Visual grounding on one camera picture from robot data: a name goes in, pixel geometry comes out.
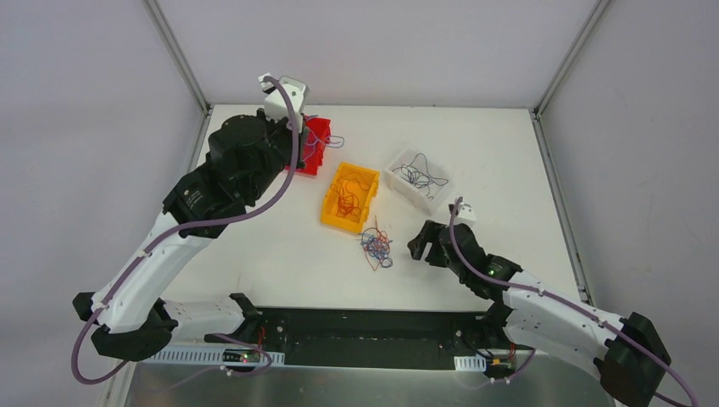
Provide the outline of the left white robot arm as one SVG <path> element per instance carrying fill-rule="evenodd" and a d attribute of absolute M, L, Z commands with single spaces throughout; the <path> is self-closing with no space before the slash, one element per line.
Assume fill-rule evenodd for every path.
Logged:
<path fill-rule="evenodd" d="M 262 194 L 286 168 L 303 166 L 306 137 L 303 116 L 275 120 L 265 109 L 232 116 L 210 135 L 204 162 L 170 190 L 137 256 L 102 290 L 75 296 L 99 354 L 142 361 L 174 341 L 257 336 L 259 315 L 243 294 L 180 303 L 163 292 L 228 225 L 270 207 Z"/>

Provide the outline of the red orange cable clump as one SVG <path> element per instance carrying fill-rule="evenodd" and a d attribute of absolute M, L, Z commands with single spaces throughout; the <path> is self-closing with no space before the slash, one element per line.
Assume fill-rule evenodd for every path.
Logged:
<path fill-rule="evenodd" d="M 337 197 L 336 217 L 357 220 L 361 215 L 361 211 L 360 198 L 356 194 L 340 194 Z"/>

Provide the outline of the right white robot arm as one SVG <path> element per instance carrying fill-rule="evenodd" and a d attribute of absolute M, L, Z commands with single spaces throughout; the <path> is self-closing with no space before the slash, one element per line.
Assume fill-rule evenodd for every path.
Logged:
<path fill-rule="evenodd" d="M 487 253 L 471 228 L 428 220 L 407 244 L 414 260 L 450 269 L 476 296 L 492 301 L 482 339 L 550 354 L 585 371 L 616 401 L 647 406 L 672 362 L 652 321 L 628 317 L 558 293 L 528 270 Z"/>

